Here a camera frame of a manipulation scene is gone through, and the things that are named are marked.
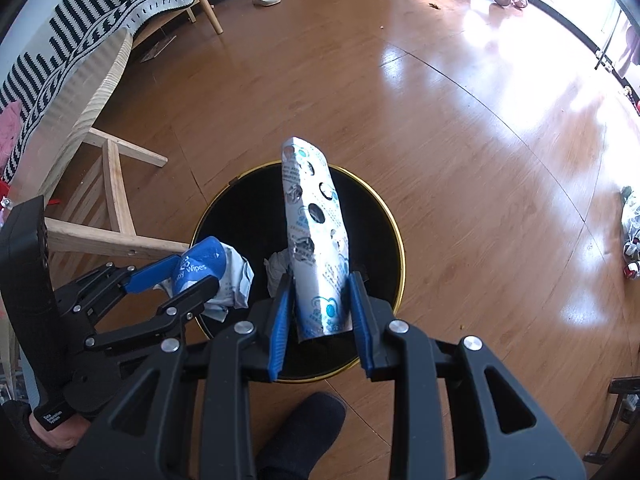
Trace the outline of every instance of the baby wipes package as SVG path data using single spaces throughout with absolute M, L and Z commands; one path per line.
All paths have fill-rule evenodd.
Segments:
M 297 137 L 286 140 L 282 188 L 298 339 L 347 332 L 352 329 L 351 314 L 342 295 L 349 273 L 349 241 L 322 152 Z
M 215 276 L 220 290 L 204 304 L 204 316 L 224 321 L 229 308 L 247 308 L 254 272 L 249 262 L 233 247 L 209 236 L 185 251 L 171 280 L 174 296 L 206 276 Z

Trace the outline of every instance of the black trash can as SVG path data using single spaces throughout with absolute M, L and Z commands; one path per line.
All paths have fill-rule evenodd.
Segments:
M 349 236 L 350 270 L 359 270 L 370 296 L 388 301 L 394 312 L 404 289 L 404 248 L 398 226 L 382 199 L 363 180 L 337 166 L 331 177 Z M 215 236 L 249 260 L 255 277 L 249 306 L 269 297 L 264 260 L 287 247 L 287 220 L 280 162 L 270 162 L 233 179 L 200 219 L 195 244 Z M 230 309 L 225 322 L 197 321 L 207 337 L 246 319 L 249 309 Z M 298 343 L 292 323 L 278 382 L 300 383 L 331 377 L 358 362 L 352 332 Z

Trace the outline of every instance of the pink cloth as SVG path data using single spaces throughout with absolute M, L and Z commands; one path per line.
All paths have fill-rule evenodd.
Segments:
M 0 172 L 4 171 L 22 129 L 21 111 L 22 103 L 14 101 L 0 114 Z

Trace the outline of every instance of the human hand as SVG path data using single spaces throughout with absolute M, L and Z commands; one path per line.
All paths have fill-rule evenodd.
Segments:
M 54 430 L 47 431 L 36 420 L 33 413 L 31 413 L 31 415 L 29 415 L 29 425 L 33 433 L 35 433 L 44 444 L 56 451 L 64 451 L 78 444 L 82 436 L 86 433 L 86 430 L 89 429 L 91 423 L 82 415 L 76 413 Z

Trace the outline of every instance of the dark sock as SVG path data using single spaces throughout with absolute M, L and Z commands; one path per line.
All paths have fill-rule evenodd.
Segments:
M 338 438 L 346 409 L 324 392 L 307 397 L 255 460 L 260 480 L 304 480 Z

